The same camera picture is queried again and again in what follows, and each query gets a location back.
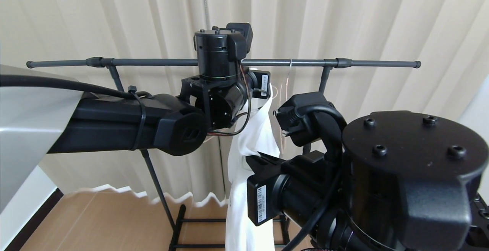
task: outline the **screw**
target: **screw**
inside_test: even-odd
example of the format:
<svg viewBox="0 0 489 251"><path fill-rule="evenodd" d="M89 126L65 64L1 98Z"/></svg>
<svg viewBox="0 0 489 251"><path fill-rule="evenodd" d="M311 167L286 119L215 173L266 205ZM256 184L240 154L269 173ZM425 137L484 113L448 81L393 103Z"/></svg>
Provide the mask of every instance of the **screw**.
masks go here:
<svg viewBox="0 0 489 251"><path fill-rule="evenodd" d="M383 145L375 145L374 148L372 148L372 152L374 153L374 155L383 157L387 154L387 147Z"/></svg>
<svg viewBox="0 0 489 251"><path fill-rule="evenodd" d="M423 124L425 125L434 125L438 119L436 117L432 117L428 115L427 117L423 117Z"/></svg>
<svg viewBox="0 0 489 251"><path fill-rule="evenodd" d="M367 128L374 127L375 126L375 120L371 119L371 118L367 118L367 119L363 120L363 126L365 126Z"/></svg>
<svg viewBox="0 0 489 251"><path fill-rule="evenodd" d="M487 211L480 210L479 211L479 215L482 216L482 218L485 218L485 219L489 220L489 213L487 213Z"/></svg>
<svg viewBox="0 0 489 251"><path fill-rule="evenodd" d="M454 145L449 147L447 152L449 155L456 159L462 159L463 157L465 157L467 150L461 146Z"/></svg>

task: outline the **robotic arm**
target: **robotic arm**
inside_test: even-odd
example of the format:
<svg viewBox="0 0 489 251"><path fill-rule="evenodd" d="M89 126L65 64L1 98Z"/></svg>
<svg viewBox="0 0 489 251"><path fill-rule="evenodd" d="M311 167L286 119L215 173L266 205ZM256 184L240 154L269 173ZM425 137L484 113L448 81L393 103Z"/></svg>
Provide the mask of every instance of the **robotic arm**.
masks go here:
<svg viewBox="0 0 489 251"><path fill-rule="evenodd" d="M320 89L324 90L333 68L421 65L418 61L344 58L245 59L252 37L249 24L229 23L226 28L213 27L194 34L197 59L93 57L28 62L29 68L108 68L118 90L25 69L2 68L0 94L10 97L15 105L15 97L8 93L12 88L79 93L71 98L77 103L65 113L68 118L63 129L42 154L31 160L33 168L46 152L157 148L171 155L185 155L199 148L207 135L234 136L249 119L251 107L248 113L238 115L245 103L251 103L251 97L267 99L270 93L270 73L250 70L249 66L322 66ZM118 78L118 65L198 65L199 75L182 80L179 96L152 95L132 86L125 92ZM4 107L5 101L2 99L2 110L10 108ZM62 103L54 103L45 108L59 110L61 106ZM232 127L244 115L243 128L235 133L219 131ZM347 125L322 92L292 96L275 115L295 145L307 147L321 139L327 148L326 154L313 151L288 161L264 154L246 159L255 172L248 179L250 219L260 225L286 214L302 227L286 249L293 249L307 234L319 248L402 251L458 250L468 242L464 241L467 235L477 246L480 237L471 233L473 225L484 229L485 235L486 224L477 223L470 209L473 211L476 206L481 215L486 212L476 192L488 151L480 136L468 128L411 112L373 113ZM12 126L12 120L22 121L0 115L2 150L9 131L24 136L29 133L26 122L22 128ZM2 151L2 209L20 186L19 178L26 178L9 176L17 182L5 181L3 162L19 167L17 158L13 152Z"/></svg>

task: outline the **curtain fold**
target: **curtain fold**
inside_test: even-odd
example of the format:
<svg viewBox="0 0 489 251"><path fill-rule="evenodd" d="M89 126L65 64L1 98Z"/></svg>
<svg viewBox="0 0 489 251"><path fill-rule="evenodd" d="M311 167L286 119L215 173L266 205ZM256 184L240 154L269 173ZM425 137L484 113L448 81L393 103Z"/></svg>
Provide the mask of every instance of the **curtain fold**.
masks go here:
<svg viewBox="0 0 489 251"><path fill-rule="evenodd" d="M489 0L0 0L0 62L109 58L195 58L193 33L249 22L249 58L420 60L420 69L333 70L325 96L348 122L378 110L411 110L457 119L489 73ZM293 93L317 91L321 68L263 67L272 72L278 108ZM114 87L107 70L43 68ZM178 95L197 67L119 68L122 83ZM271 117L285 159L300 152ZM150 152L165 192L194 200L229 191L231 139L213 138L196 152ZM313 149L324 147L314 143ZM40 166L65 192L106 183L153 198L139 152L47 155Z"/></svg>

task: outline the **white wall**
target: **white wall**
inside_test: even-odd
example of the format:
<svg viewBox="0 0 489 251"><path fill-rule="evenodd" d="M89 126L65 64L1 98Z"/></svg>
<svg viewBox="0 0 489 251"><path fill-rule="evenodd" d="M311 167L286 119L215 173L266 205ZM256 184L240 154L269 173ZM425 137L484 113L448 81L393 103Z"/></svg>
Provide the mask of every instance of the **white wall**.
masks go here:
<svg viewBox="0 0 489 251"><path fill-rule="evenodd" d="M0 214L0 246L2 251L54 190L56 190L56 185L36 166Z"/></svg>
<svg viewBox="0 0 489 251"><path fill-rule="evenodd" d="M489 76L463 112L459 122L473 129L489 143ZM486 202L489 201L489 168L482 177L479 193Z"/></svg>

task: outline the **white garment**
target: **white garment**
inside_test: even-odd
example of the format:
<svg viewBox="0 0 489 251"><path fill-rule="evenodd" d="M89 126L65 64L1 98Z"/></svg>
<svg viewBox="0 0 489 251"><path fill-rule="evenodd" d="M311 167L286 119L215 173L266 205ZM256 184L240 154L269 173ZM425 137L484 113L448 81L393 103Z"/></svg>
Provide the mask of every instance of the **white garment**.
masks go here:
<svg viewBox="0 0 489 251"><path fill-rule="evenodd" d="M251 101L252 114L244 130L233 137L228 158L228 175L231 182L231 193L227 207L226 219L226 251L273 251L274 228L270 220L260 226L255 226L248 218L248 201L246 180L253 171L245 160L247 155L258 155L257 151L278 157L280 151L272 134L269 110L273 93L263 107L262 99L253 98ZM238 130L244 124L242 117L236 124Z"/></svg>

